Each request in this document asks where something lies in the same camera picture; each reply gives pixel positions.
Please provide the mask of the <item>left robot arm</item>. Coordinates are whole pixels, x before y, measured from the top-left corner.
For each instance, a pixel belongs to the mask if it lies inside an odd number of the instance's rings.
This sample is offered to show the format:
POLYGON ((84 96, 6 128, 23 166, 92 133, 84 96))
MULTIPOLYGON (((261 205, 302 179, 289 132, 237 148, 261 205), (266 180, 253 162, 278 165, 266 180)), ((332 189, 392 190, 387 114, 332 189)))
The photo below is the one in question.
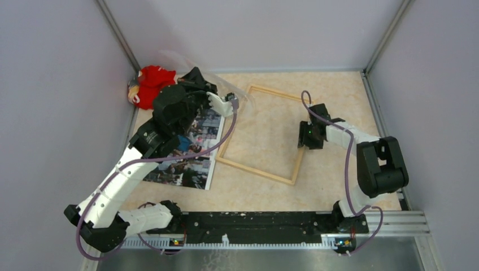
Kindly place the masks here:
POLYGON ((138 128, 96 190, 64 210, 76 227, 76 243, 85 242, 101 252, 113 251, 126 237, 144 231, 179 230, 181 210, 170 200, 146 203, 132 211, 121 206, 152 171, 183 174, 180 164, 211 152, 193 143, 190 131, 198 116, 208 110, 232 116, 238 106, 234 94, 220 97, 217 86, 198 67, 181 77, 158 65, 143 67, 128 82, 127 94, 131 103, 152 110, 151 118, 138 128))

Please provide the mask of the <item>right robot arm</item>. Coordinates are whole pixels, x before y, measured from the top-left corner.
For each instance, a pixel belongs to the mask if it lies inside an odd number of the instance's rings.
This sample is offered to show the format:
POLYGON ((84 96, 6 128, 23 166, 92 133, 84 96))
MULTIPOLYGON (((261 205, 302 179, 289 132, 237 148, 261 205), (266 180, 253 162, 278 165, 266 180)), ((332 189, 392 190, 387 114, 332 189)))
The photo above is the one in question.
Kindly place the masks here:
POLYGON ((301 121, 298 147, 319 150, 325 142, 346 150, 345 198, 337 201, 331 225, 339 233, 354 226, 354 220, 384 194, 409 184, 409 175, 399 141, 359 130, 341 118, 331 118, 325 104, 307 106, 308 121, 301 121))

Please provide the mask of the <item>wooden picture frame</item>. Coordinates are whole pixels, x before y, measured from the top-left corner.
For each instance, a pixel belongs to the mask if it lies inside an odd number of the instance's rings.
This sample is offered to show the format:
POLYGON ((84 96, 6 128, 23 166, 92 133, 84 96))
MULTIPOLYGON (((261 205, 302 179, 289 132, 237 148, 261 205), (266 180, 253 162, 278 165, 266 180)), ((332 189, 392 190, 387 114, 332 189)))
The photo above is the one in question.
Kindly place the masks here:
POLYGON ((241 106, 237 126, 216 156, 214 179, 294 186, 305 152, 297 147, 299 124, 307 119, 300 91, 251 84, 246 93, 250 101, 241 106))

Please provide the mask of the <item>printed photo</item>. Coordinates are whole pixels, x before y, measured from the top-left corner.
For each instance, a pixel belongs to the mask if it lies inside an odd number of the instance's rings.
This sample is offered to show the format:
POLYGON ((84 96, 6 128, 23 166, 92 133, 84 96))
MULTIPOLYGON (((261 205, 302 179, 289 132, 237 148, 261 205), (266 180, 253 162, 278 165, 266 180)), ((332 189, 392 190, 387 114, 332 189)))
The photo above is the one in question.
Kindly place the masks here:
POLYGON ((224 118, 210 109, 197 117, 186 136, 180 137, 180 145, 170 155, 196 154, 190 159, 160 163, 143 180, 172 186, 209 190, 214 172, 216 150, 198 154, 216 145, 223 131, 224 118))

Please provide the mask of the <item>transparent plastic sheet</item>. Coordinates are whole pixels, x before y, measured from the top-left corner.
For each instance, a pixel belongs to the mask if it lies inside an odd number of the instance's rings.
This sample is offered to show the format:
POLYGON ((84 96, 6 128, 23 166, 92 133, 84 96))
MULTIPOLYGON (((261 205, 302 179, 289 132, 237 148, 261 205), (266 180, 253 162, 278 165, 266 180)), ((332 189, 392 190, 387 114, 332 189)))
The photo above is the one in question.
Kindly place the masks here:
POLYGON ((159 64, 167 70, 175 70, 177 77, 186 75, 194 67, 199 68, 203 78, 217 86, 219 94, 234 93, 239 99, 239 112, 247 116, 256 112, 256 103, 254 97, 246 90, 239 88, 229 80, 225 80, 219 75, 208 70, 204 66, 195 63, 187 57, 173 50, 158 50, 156 58, 159 64))

